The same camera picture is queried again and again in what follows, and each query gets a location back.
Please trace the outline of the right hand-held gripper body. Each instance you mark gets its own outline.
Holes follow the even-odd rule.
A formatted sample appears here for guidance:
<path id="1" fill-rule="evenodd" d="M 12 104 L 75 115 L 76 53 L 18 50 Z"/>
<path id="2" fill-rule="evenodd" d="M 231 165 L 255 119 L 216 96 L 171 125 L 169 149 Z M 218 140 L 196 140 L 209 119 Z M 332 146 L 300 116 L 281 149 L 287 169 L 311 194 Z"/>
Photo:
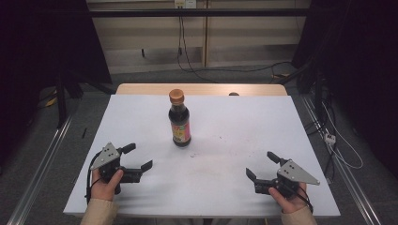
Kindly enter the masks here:
<path id="1" fill-rule="evenodd" d="M 299 189 L 299 184 L 320 185 L 311 174 L 302 169 L 292 159 L 273 158 L 273 162 L 280 165 L 277 177 L 272 180 L 257 179 L 253 176 L 254 191 L 259 194 L 269 194 L 270 188 L 277 189 L 285 198 L 293 197 Z"/>

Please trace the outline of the light wooden table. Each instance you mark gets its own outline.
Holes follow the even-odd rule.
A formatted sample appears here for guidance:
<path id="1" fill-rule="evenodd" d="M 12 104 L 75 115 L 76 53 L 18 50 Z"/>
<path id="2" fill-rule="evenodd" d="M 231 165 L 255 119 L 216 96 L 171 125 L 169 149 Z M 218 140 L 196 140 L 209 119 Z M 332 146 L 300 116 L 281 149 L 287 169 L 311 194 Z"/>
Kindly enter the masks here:
<path id="1" fill-rule="evenodd" d="M 168 95 L 173 89 L 181 89 L 185 95 L 229 96 L 286 96 L 280 84 L 238 83 L 122 83 L 118 95 Z"/>

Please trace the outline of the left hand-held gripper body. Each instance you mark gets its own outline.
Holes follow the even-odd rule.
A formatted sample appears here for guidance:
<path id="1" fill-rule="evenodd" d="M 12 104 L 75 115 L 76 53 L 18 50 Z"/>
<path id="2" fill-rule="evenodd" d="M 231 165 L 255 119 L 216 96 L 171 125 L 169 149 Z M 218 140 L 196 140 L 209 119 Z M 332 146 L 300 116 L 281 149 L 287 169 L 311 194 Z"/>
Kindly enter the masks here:
<path id="1" fill-rule="evenodd" d="M 98 152 L 90 162 L 90 170 L 99 170 L 103 181 L 109 182 L 113 175 L 118 171 L 124 172 L 120 183 L 139 183 L 143 172 L 140 169 L 128 169 L 120 164 L 120 158 L 123 155 L 121 148 L 115 148 L 111 142 L 108 142 L 100 152 Z"/>

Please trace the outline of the person's left hand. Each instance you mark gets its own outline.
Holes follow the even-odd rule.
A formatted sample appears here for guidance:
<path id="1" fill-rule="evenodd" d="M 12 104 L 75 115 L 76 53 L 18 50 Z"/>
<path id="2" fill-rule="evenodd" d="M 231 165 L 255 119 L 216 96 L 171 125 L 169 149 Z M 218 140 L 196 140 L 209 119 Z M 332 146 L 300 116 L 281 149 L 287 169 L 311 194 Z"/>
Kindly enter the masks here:
<path id="1" fill-rule="evenodd" d="M 91 198 L 111 202 L 115 195 L 115 188 L 119 184 L 124 172 L 118 170 L 109 182 L 104 182 L 98 169 L 92 172 Z"/>

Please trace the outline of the white board table cover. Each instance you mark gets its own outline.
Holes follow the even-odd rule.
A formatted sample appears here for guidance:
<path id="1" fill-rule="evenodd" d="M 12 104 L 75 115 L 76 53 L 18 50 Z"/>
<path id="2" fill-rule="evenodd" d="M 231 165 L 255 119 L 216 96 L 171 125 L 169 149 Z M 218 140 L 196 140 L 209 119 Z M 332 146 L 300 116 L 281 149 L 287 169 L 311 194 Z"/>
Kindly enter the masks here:
<path id="1" fill-rule="evenodd" d="M 119 215 L 130 218 L 271 218 L 279 205 L 257 194 L 246 171 L 275 178 L 278 165 L 267 153 L 293 159 L 318 180 L 307 193 L 314 215 L 340 211 L 289 96 L 188 96 L 191 143 L 172 141 L 167 96 L 114 95 L 110 98 L 88 152 L 92 158 L 107 143 L 123 147 L 126 168 L 151 161 L 138 184 L 124 184 L 115 197 Z"/>

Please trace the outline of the black horizontal crossbar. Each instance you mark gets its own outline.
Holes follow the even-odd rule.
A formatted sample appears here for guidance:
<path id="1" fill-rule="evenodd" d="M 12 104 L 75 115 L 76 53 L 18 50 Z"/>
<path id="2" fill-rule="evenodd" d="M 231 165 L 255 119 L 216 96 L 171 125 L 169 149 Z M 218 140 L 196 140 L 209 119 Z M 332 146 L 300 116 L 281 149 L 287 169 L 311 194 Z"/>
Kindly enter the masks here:
<path id="1" fill-rule="evenodd" d="M 96 18 L 110 17 L 296 17 L 306 16 L 307 8 L 271 8 L 271 9 L 95 9 L 89 15 Z"/>

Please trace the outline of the black metal stand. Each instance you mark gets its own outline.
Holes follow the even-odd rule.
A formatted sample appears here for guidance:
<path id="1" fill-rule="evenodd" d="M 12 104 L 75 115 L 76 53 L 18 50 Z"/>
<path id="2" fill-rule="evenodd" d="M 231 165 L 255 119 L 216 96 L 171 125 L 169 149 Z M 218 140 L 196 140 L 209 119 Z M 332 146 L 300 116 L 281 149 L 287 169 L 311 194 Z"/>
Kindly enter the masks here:
<path id="1" fill-rule="evenodd" d="M 56 77 L 56 99 L 58 103 L 58 128 L 67 121 L 67 103 L 65 92 L 71 98 L 81 98 L 83 90 L 79 85 L 78 77 L 72 71 L 59 72 Z"/>

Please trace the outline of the aluminium floor rail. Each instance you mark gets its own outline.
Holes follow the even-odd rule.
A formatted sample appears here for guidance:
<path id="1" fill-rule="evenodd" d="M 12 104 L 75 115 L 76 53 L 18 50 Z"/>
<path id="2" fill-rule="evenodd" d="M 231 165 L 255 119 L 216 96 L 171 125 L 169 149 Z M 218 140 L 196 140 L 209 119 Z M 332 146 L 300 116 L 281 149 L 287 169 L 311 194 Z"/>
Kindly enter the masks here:
<path id="1" fill-rule="evenodd" d="M 50 145 L 47 147 L 45 155 L 36 169 L 32 179 L 25 189 L 22 197 L 19 199 L 13 213 L 11 214 L 7 225 L 24 225 L 27 216 L 38 196 L 44 179 L 53 164 L 55 155 L 57 154 L 61 143 L 63 142 L 71 124 L 73 116 L 70 115 L 56 129 Z"/>
<path id="2" fill-rule="evenodd" d="M 323 143 L 326 145 L 328 152 L 331 154 L 335 168 L 342 176 L 354 203 L 358 207 L 362 217 L 365 220 L 365 223 L 367 225 L 382 225 L 376 210 L 371 204 L 369 198 L 366 196 L 355 175 L 352 173 L 353 170 L 359 170 L 363 167 L 363 159 L 358 153 L 357 149 L 354 148 L 353 145 L 341 134 L 324 103 L 321 104 L 320 111 L 326 114 L 331 128 L 321 126 L 321 122 L 318 120 L 318 117 L 315 114 L 314 103 L 309 97 L 301 97 L 301 99 L 305 108 L 307 109 L 308 114 L 311 116 L 315 127 L 317 128 L 317 132 L 323 140 Z M 352 163 L 348 163 L 342 155 L 340 149 L 337 147 L 336 143 L 334 145 L 325 143 L 324 136 L 326 133 L 335 133 L 338 140 L 345 143 L 358 157 L 360 165 L 354 166 Z"/>

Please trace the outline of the dark sauce bottle orange cap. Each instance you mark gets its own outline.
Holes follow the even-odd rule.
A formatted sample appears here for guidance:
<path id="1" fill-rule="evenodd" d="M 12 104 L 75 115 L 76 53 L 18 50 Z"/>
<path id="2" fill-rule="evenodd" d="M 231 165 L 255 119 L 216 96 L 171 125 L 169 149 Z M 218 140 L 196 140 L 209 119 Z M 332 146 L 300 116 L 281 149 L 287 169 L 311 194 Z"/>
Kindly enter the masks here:
<path id="1" fill-rule="evenodd" d="M 184 93 L 180 89 L 173 89 L 169 93 L 171 108 L 169 119 L 173 133 L 173 142 L 179 147 L 185 147 L 191 142 L 190 112 L 184 104 Z"/>

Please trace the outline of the person's right hand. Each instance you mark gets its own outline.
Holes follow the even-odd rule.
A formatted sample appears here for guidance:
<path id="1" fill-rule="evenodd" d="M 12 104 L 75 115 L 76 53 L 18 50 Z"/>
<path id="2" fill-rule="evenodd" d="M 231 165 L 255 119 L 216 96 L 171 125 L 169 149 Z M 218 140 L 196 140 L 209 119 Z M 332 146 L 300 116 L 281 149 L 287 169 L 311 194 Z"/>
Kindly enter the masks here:
<path id="1" fill-rule="evenodd" d="M 300 197 L 306 197 L 307 186 L 304 183 L 299 184 L 298 195 L 290 199 L 286 199 L 277 189 L 270 187 L 268 192 L 276 203 L 282 208 L 284 214 L 294 213 L 307 206 L 307 203 Z"/>

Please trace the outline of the white wall outlet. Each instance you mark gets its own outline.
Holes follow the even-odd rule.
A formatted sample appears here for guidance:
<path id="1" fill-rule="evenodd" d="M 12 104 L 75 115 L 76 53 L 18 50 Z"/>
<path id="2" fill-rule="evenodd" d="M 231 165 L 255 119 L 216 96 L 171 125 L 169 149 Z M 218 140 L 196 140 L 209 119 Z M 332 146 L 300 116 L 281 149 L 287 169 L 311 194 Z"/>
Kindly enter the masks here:
<path id="1" fill-rule="evenodd" d="M 174 0 L 175 8 L 196 8 L 196 0 Z"/>

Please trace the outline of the black curtain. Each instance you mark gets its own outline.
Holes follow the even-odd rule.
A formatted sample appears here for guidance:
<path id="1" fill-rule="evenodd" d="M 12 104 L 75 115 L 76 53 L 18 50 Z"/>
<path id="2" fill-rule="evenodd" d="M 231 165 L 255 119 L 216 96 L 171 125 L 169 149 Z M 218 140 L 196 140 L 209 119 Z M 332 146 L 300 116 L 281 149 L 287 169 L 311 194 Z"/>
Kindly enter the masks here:
<path id="1" fill-rule="evenodd" d="M 86 0 L 0 0 L 0 163 L 33 118 L 39 93 L 59 84 L 109 83 Z"/>
<path id="2" fill-rule="evenodd" d="M 398 179 L 398 0 L 311 0 L 292 65 L 313 61 Z"/>

